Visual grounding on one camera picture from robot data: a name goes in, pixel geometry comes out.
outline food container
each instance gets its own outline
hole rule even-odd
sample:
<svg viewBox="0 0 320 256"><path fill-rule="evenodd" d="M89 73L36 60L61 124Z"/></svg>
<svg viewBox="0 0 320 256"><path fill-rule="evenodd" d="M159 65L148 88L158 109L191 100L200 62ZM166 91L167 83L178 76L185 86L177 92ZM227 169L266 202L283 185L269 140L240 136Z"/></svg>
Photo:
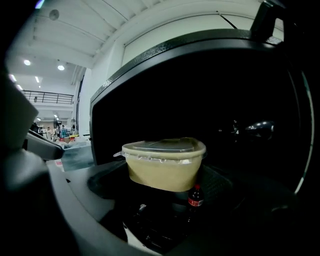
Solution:
<svg viewBox="0 0 320 256"><path fill-rule="evenodd" d="M132 181L172 192L187 191L195 185L205 152L201 141L186 137L122 146Z"/></svg>

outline balcony railing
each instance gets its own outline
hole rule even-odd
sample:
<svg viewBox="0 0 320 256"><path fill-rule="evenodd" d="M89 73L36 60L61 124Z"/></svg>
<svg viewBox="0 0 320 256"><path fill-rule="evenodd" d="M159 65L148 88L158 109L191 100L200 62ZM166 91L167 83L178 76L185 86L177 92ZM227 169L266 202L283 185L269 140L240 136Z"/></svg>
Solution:
<svg viewBox="0 0 320 256"><path fill-rule="evenodd" d="M34 103L73 104L74 96L70 94L46 91L23 90L25 97Z"/></svg>

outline white wall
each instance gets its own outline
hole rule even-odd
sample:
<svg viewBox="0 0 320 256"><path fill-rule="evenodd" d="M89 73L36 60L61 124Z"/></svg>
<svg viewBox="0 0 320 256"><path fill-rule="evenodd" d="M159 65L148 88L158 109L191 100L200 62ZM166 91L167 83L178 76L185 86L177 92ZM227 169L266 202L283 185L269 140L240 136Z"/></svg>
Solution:
<svg viewBox="0 0 320 256"><path fill-rule="evenodd" d="M124 55L124 46L115 42L113 46L95 63L92 69L87 68L82 83L79 101L79 135L90 133L90 102L94 93L120 67Z"/></svg>
<svg viewBox="0 0 320 256"><path fill-rule="evenodd" d="M179 19L142 35L125 47L122 65L126 64L134 57L144 51L154 47L169 39L176 38L192 32L232 29L232 26L219 15L202 15Z"/></svg>

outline red label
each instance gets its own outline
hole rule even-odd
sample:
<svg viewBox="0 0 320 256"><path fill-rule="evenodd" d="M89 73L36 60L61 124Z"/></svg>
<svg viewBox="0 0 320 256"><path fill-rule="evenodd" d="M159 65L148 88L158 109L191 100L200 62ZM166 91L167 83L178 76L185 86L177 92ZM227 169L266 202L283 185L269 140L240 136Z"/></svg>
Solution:
<svg viewBox="0 0 320 256"><path fill-rule="evenodd" d="M203 200L200 200L200 201L195 201L195 200L192 200L191 198L188 198L188 202L190 205L192 206L195 206L195 207L199 207L202 205L202 203L204 202Z"/></svg>

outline person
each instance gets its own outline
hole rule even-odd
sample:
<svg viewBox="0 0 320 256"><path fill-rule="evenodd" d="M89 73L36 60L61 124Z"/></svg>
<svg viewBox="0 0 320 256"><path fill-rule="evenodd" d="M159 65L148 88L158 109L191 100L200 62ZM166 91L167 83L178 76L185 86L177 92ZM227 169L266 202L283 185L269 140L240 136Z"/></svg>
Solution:
<svg viewBox="0 0 320 256"><path fill-rule="evenodd" d="M76 134L76 126L72 125L72 135L75 135L75 134Z"/></svg>
<svg viewBox="0 0 320 256"><path fill-rule="evenodd" d="M48 126L48 127L46 128L46 138L47 138L48 140L50 140L50 141L51 141L51 135L52 135L52 131L51 131L50 127Z"/></svg>
<svg viewBox="0 0 320 256"><path fill-rule="evenodd" d="M32 125L31 125L31 127L30 127L30 130L31 131L34 131L35 133L39 133L39 127L37 126L37 123L36 122L34 122Z"/></svg>
<svg viewBox="0 0 320 256"><path fill-rule="evenodd" d="M56 134L56 136L57 136L57 139L60 138L59 131L60 131L60 129L59 129L59 126L58 126L58 127L55 129L55 134Z"/></svg>
<svg viewBox="0 0 320 256"><path fill-rule="evenodd" d="M64 138L66 137L66 129L65 129L65 126L62 125L62 129L61 129L61 138Z"/></svg>

